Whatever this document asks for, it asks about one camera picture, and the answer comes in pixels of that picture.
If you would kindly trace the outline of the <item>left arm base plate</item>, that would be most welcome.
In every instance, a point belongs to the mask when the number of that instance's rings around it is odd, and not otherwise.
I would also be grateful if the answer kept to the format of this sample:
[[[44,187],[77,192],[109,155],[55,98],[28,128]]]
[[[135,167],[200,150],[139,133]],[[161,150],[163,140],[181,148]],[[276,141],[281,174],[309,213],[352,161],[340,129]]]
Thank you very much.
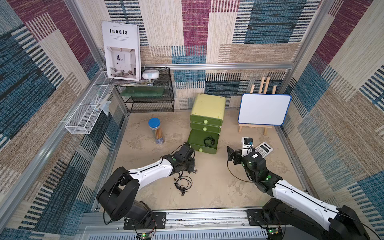
[[[167,213],[154,212],[141,222],[126,218],[124,230],[152,230],[164,229],[166,227]]]

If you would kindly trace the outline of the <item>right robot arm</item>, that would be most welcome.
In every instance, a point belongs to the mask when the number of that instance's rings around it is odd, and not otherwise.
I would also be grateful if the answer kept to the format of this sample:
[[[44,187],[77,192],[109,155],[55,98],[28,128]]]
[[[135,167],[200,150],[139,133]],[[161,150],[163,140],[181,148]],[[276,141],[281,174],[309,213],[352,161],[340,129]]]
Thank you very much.
[[[323,202],[269,171],[266,160],[252,147],[227,147],[228,162],[242,165],[249,183],[271,197],[263,206],[262,224],[291,225],[319,240],[368,240],[369,227],[348,206]]]

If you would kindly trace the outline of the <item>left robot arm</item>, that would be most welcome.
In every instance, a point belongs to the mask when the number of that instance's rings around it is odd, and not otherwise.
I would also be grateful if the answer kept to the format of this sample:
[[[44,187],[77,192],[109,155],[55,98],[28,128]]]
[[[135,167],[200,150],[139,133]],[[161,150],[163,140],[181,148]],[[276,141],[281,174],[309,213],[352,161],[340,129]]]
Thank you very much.
[[[184,172],[195,173],[194,157],[195,150],[190,144],[184,143],[147,166],[132,170],[117,168],[97,194],[97,201],[103,208],[104,224],[126,219],[126,228],[155,228],[156,217],[151,208],[143,201],[136,200],[138,191],[174,174],[182,176]]]

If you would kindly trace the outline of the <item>black earphones round coil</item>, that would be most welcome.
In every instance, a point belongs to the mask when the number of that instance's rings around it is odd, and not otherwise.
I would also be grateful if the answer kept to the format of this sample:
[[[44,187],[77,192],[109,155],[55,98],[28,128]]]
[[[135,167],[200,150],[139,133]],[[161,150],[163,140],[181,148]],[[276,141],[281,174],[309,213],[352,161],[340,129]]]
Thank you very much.
[[[208,136],[204,139],[205,147],[213,147],[216,144],[216,140],[212,136]]]

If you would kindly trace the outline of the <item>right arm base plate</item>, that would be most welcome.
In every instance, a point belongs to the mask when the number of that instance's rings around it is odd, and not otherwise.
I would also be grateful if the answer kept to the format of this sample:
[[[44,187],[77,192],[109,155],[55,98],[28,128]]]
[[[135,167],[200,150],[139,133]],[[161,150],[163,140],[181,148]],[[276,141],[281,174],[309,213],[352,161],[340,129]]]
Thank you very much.
[[[264,211],[263,209],[247,209],[247,218],[250,226],[270,227],[274,225],[288,225],[289,223],[282,218],[278,218],[277,213]]]

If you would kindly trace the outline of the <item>black earphones large loop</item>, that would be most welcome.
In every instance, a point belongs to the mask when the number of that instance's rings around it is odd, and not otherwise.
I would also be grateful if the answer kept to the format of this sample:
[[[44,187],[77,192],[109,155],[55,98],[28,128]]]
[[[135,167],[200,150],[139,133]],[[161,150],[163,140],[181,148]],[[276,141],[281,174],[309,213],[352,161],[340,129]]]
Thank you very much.
[[[181,192],[181,196],[184,196],[185,193],[193,186],[193,180],[187,176],[181,176],[174,178],[174,184],[177,190]]]

